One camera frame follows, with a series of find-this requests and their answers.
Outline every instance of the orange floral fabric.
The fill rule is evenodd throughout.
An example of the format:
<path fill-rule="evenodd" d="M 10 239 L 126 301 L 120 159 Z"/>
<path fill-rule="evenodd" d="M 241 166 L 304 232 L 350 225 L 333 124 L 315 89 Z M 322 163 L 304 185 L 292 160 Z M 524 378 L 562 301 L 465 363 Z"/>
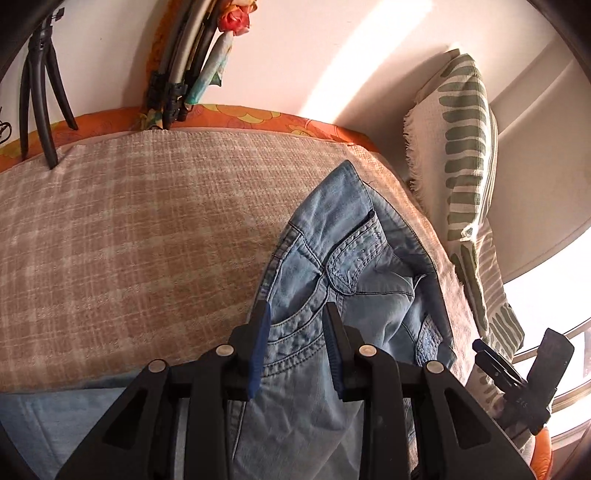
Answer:
<path fill-rule="evenodd" d="M 547 427 L 535 436 L 534 456 L 531 459 L 530 467 L 534 471 L 537 480 L 547 480 L 550 476 L 552 470 L 552 441 Z"/>
<path fill-rule="evenodd" d="M 97 113 L 89 113 L 76 118 L 79 129 L 70 130 L 65 121 L 52 124 L 51 131 L 57 147 L 86 138 L 139 130 L 140 107 L 120 108 Z M 258 110 L 233 105 L 196 105 L 184 122 L 176 122 L 174 128 L 242 128 L 283 132 L 305 137 L 332 140 L 339 143 L 352 143 L 377 152 L 371 140 L 363 134 L 309 120 L 287 113 Z M 37 132 L 29 134 L 29 158 L 42 153 Z M 18 140 L 0 148 L 0 172 L 21 161 L 21 147 Z"/>

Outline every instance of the metal rivet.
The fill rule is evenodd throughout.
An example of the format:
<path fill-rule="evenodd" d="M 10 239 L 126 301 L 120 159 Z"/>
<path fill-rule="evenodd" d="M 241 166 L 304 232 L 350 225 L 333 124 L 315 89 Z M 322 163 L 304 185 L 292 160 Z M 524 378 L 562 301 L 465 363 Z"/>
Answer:
<path fill-rule="evenodd" d="M 216 353 L 219 356 L 230 356 L 234 353 L 234 347 L 228 344 L 220 345 L 216 348 Z"/>
<path fill-rule="evenodd" d="M 153 374 L 159 374 L 166 368 L 166 362 L 164 360 L 152 360 L 148 365 L 148 370 Z"/>
<path fill-rule="evenodd" d="M 362 345 L 359 347 L 359 353 L 363 356 L 374 356 L 378 351 L 373 345 Z"/>
<path fill-rule="evenodd" d="M 429 370 L 432 374 L 440 374 L 443 372 L 443 365 L 434 360 L 427 364 L 427 370 Z"/>

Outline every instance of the beige plaid blanket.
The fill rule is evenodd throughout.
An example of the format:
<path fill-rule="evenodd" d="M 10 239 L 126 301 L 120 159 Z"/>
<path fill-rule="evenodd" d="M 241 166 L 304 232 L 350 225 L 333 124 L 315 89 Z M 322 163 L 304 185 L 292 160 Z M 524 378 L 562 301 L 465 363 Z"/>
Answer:
<path fill-rule="evenodd" d="M 404 186 L 354 145 L 237 130 L 147 131 L 0 174 L 0 391 L 175 364 L 246 319 L 300 202 L 350 160 L 432 257 L 465 382 L 476 337 L 454 269 Z"/>

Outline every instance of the black tripod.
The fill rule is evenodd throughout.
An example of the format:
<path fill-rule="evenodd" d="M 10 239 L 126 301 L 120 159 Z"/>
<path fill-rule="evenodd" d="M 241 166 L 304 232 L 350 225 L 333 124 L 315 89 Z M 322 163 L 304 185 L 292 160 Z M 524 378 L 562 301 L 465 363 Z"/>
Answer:
<path fill-rule="evenodd" d="M 51 87 L 56 94 L 57 103 L 66 119 L 68 127 L 78 130 L 74 114 L 66 98 L 66 91 L 61 82 L 60 71 L 57 66 L 56 51 L 51 42 L 53 27 L 52 20 L 59 20 L 64 15 L 64 9 L 60 8 L 56 15 L 48 16 L 33 32 L 29 40 L 29 53 L 25 65 L 22 68 L 21 96 L 19 125 L 21 132 L 21 154 L 24 160 L 29 150 L 28 139 L 28 116 L 29 116 L 29 94 L 33 99 L 33 112 L 35 123 L 39 133 L 39 140 L 43 147 L 43 153 L 49 168 L 54 168 L 57 163 L 56 146 L 51 136 L 49 113 L 47 112 L 47 98 L 45 93 L 45 70 Z"/>

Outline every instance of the tripod leg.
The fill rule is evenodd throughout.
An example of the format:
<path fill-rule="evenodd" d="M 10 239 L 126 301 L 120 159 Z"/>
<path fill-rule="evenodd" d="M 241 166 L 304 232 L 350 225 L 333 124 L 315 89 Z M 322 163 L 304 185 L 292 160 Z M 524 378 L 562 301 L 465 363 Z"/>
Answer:
<path fill-rule="evenodd" d="M 57 103 L 66 119 L 68 127 L 72 130 L 78 130 L 78 125 L 76 124 L 74 114 L 72 113 L 68 98 L 66 97 L 64 84 L 61 82 L 60 69 L 57 66 L 56 50 L 53 48 L 53 43 L 51 41 L 47 47 L 47 75 L 49 76 L 53 92 L 56 94 Z"/>
<path fill-rule="evenodd" d="M 29 96 L 31 94 L 31 63 L 25 59 L 21 77 L 21 96 L 18 107 L 18 125 L 21 132 L 21 159 L 29 153 Z"/>
<path fill-rule="evenodd" d="M 57 153 L 49 124 L 45 93 L 45 55 L 41 51 L 36 51 L 31 58 L 31 99 L 33 100 L 33 112 L 43 153 L 49 168 L 53 169 L 57 166 Z"/>

